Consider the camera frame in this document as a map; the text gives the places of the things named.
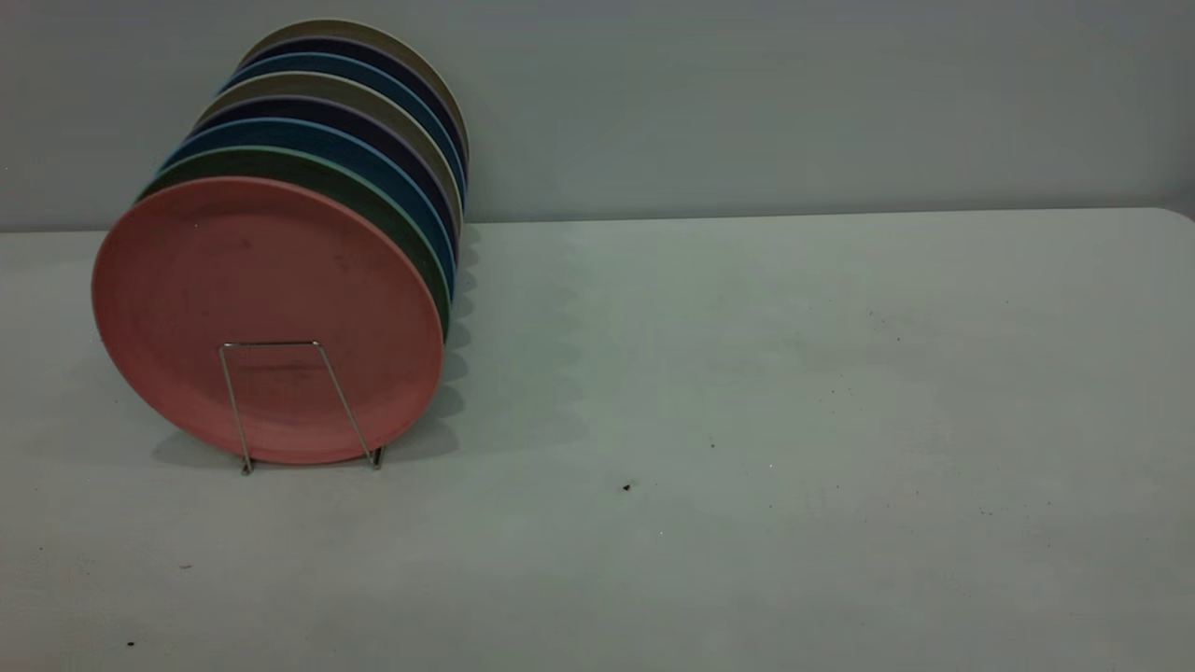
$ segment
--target dark blue plate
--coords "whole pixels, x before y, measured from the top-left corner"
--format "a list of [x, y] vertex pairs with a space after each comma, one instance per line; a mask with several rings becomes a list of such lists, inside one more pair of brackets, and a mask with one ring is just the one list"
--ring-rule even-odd
[[406, 66], [406, 69], [413, 72], [421, 80], [427, 83], [427, 85], [435, 91], [435, 94], [440, 97], [440, 100], [442, 100], [448, 108], [448, 114], [452, 115], [453, 123], [456, 124], [456, 129], [460, 132], [460, 139], [465, 141], [465, 164], [467, 166], [471, 163], [468, 126], [465, 123], [465, 117], [460, 111], [460, 106], [456, 104], [456, 98], [454, 98], [452, 91], [448, 90], [448, 85], [445, 84], [443, 78], [440, 77], [440, 73], [437, 73], [434, 67], [431, 67], [431, 63], [429, 63], [409, 44], [388, 32], [378, 30], [376, 28], [370, 28], [357, 22], [344, 19], [308, 19], [282, 26], [255, 44], [249, 53], [245, 54], [245, 57], [243, 57], [237, 65], [234, 72], [245, 67], [247, 63], [251, 63], [262, 51], [282, 44], [289, 39], [299, 39], [302, 37], [338, 37], [341, 39], [351, 39], [358, 44], [373, 47], [374, 49]]
[[[382, 54], [382, 57], [392, 61], [385, 54]], [[467, 191], [466, 166], [464, 160], [461, 160], [464, 151], [461, 149], [460, 140], [454, 139], [451, 133], [451, 129], [454, 129], [455, 126], [453, 126], [452, 121], [446, 122], [442, 116], [436, 115], [427, 100], [415, 93], [406, 83], [396, 79], [390, 73], [372, 63], [339, 54], [314, 51], [286, 53], [266, 59], [258, 57], [251, 65], [232, 75], [232, 79], [225, 84], [221, 92], [232, 88], [246, 79], [278, 72], [314, 72], [343, 77], [362, 86], [368, 86], [390, 98], [396, 105], [406, 110], [406, 114], [415, 117], [419, 122], [419, 126], [428, 132], [428, 135], [435, 140], [436, 146], [443, 152], [445, 158], [448, 159], [453, 169], [453, 173], [456, 176], [461, 195], [465, 195]]]
[[453, 219], [452, 207], [448, 204], [448, 194], [436, 181], [431, 170], [402, 138], [376, 120], [353, 108], [321, 98], [301, 96], [252, 98], [244, 103], [225, 108], [220, 112], [208, 117], [200, 126], [195, 127], [191, 135], [198, 135], [209, 128], [234, 121], [262, 117], [302, 120], [335, 128], [381, 152], [394, 165], [402, 169], [431, 202], [440, 218], [440, 222], [449, 233], [453, 256], [455, 257], [460, 251], [459, 242], [456, 240], [456, 222]]
[[351, 135], [300, 120], [253, 118], [216, 126], [191, 136], [174, 151], [159, 173], [201, 152], [223, 147], [282, 147], [332, 161], [380, 189], [411, 215], [445, 271], [448, 295], [455, 293], [456, 261], [451, 236], [427, 195], [390, 159]]
[[272, 59], [274, 56], [281, 56], [283, 54], [335, 54], [337, 56], [345, 56], [355, 61], [361, 61], [362, 63], [368, 63], [390, 77], [402, 81], [407, 88], [415, 92], [423, 102], [428, 104], [436, 117], [440, 118], [448, 133], [452, 134], [453, 141], [456, 147], [461, 149], [461, 155], [467, 155], [464, 151], [465, 143], [462, 141], [462, 133], [456, 128], [455, 117], [448, 111], [448, 105], [445, 104], [443, 98], [441, 98], [428, 83], [419, 77], [410, 66], [403, 61], [386, 54], [381, 49], [364, 44], [356, 39], [349, 39], [345, 37], [296, 37], [294, 39], [287, 39], [286, 42], [280, 42], [263, 49], [258, 54], [249, 60], [247, 63], [241, 66], [241, 69], [247, 67], [250, 63], [256, 63], [264, 61], [266, 59]]

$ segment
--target gray wall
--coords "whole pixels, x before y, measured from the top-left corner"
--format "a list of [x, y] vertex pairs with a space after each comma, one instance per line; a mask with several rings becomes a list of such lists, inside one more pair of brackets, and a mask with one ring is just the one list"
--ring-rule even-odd
[[103, 227], [243, 51], [336, 11], [424, 53], [471, 219], [1160, 203], [1190, 0], [0, 0], [0, 227]]

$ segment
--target metal wire stand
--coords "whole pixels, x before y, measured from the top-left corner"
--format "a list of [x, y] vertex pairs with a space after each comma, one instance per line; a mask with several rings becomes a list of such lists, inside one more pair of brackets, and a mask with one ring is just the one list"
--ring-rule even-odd
[[357, 426], [357, 419], [353, 415], [353, 409], [349, 408], [349, 401], [344, 398], [344, 390], [341, 389], [341, 381], [336, 379], [336, 371], [332, 368], [331, 360], [327, 359], [327, 352], [319, 341], [287, 341], [281, 343], [225, 343], [220, 346], [220, 366], [225, 372], [225, 383], [228, 385], [228, 401], [232, 403], [232, 415], [237, 419], [237, 433], [240, 434], [240, 450], [244, 463], [241, 464], [240, 474], [243, 476], [249, 476], [253, 472], [253, 458], [249, 456], [249, 441], [245, 440], [245, 426], [240, 421], [240, 409], [237, 408], [237, 392], [233, 390], [232, 375], [228, 374], [228, 360], [225, 358], [227, 350], [237, 348], [315, 348], [319, 350], [319, 356], [324, 358], [324, 366], [327, 368], [327, 375], [332, 379], [332, 385], [336, 386], [336, 393], [341, 397], [341, 403], [344, 405], [344, 413], [349, 416], [349, 422], [353, 423], [353, 430], [357, 433], [357, 440], [361, 441], [361, 452], [364, 454], [366, 463], [373, 469], [381, 469], [381, 452], [386, 446], [381, 446], [376, 451], [370, 451], [369, 446], [366, 445], [366, 438], [361, 434], [361, 427]]

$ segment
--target table surface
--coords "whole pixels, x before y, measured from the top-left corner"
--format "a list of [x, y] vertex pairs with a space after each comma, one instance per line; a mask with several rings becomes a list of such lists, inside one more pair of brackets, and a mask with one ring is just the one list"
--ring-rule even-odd
[[1195, 661], [1176, 214], [470, 226], [382, 470], [250, 477], [112, 367], [100, 239], [0, 237], [5, 671]]

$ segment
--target plate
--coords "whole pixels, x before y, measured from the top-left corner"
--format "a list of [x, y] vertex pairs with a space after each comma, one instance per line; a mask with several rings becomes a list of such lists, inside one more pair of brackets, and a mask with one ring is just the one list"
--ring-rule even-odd
[[449, 197], [455, 202], [456, 210], [464, 210], [465, 201], [452, 167], [448, 165], [448, 159], [445, 158], [443, 152], [431, 140], [431, 136], [423, 130], [423, 127], [406, 114], [406, 110], [387, 100], [385, 96], [341, 77], [317, 73], [281, 73], [250, 79], [225, 91], [213, 100], [207, 110], [200, 115], [196, 126], [203, 124], [209, 117], [232, 105], [253, 98], [272, 96], [321, 98], [353, 108], [376, 120], [411, 145], [411, 148], [435, 173], [436, 181], [449, 191]]
[[164, 164], [164, 169], [188, 157], [221, 147], [282, 147], [332, 161], [378, 187], [403, 208], [423, 231], [448, 282], [455, 289], [456, 259], [448, 234], [451, 221], [440, 215], [402, 169], [351, 135], [318, 123], [288, 118], [252, 118], [216, 126], [188, 139]]
[[[270, 179], [197, 179], [136, 203], [100, 246], [92, 306], [141, 398], [235, 454], [226, 342], [319, 341], [369, 448], [427, 409], [443, 360], [435, 305], [398, 246], [336, 201]], [[255, 459], [361, 457], [315, 348], [231, 350], [228, 369]]]
[[343, 19], [311, 19], [283, 26], [262, 38], [262, 41], [255, 44], [245, 57], [241, 59], [237, 69], [245, 67], [251, 61], [261, 60], [263, 53], [280, 45], [283, 42], [313, 37], [343, 38], [364, 44], [386, 54], [418, 75], [419, 80], [425, 83], [427, 86], [435, 92], [436, 97], [439, 97], [448, 108], [455, 126], [460, 129], [465, 148], [465, 159], [468, 160], [468, 134], [465, 128], [465, 117], [460, 111], [460, 106], [456, 104], [456, 98], [452, 94], [452, 91], [449, 91], [448, 85], [445, 84], [440, 73], [431, 67], [431, 63], [424, 60], [423, 56], [421, 56], [415, 49], [385, 31], [361, 23]]
[[253, 98], [231, 108], [225, 108], [220, 112], [208, 117], [191, 134], [195, 135], [223, 123], [259, 117], [296, 118], [318, 123], [335, 128], [342, 133], [348, 133], [381, 152], [394, 165], [400, 167], [407, 177], [415, 181], [416, 187], [431, 201], [431, 206], [435, 207], [440, 219], [452, 222], [449, 233], [453, 234], [453, 253], [458, 252], [461, 225], [460, 213], [452, 207], [453, 201], [449, 198], [443, 185], [436, 181], [431, 169], [428, 167], [423, 159], [402, 138], [394, 135], [376, 120], [367, 117], [353, 108], [319, 98], [305, 98], [300, 96]]
[[445, 102], [441, 100], [440, 97], [436, 96], [436, 93], [427, 85], [427, 83], [423, 81], [413, 71], [390, 57], [386, 53], [379, 51], [378, 49], [360, 42], [343, 39], [339, 37], [304, 37], [280, 42], [278, 44], [257, 54], [252, 61], [245, 63], [245, 67], [235, 74], [240, 74], [257, 63], [277, 56], [312, 53], [351, 59], [378, 68], [379, 71], [392, 77], [394, 80], [402, 83], [405, 87], [411, 90], [411, 92], [419, 100], [422, 100], [428, 109], [431, 110], [431, 114], [435, 115], [436, 120], [440, 121], [445, 130], [452, 138], [453, 145], [459, 148], [460, 155], [465, 157], [464, 138], [460, 134], [460, 129], [456, 127], [455, 120], [453, 120], [452, 115], [448, 112], [448, 108]]
[[381, 93], [396, 105], [406, 110], [431, 135], [440, 151], [448, 158], [448, 163], [456, 176], [456, 182], [461, 185], [461, 193], [468, 191], [465, 164], [461, 161], [459, 146], [454, 143], [443, 123], [436, 118], [431, 109], [418, 96], [412, 93], [410, 88], [373, 66], [329, 54], [286, 54], [250, 65], [233, 75], [223, 90], [255, 77], [283, 72], [314, 72], [343, 77]]
[[440, 316], [441, 336], [448, 336], [448, 282], [431, 245], [411, 218], [380, 189], [343, 167], [312, 154], [277, 147], [231, 147], [196, 154], [160, 172], [140, 198], [191, 179], [243, 176], [288, 182], [335, 200], [385, 233], [415, 265]]

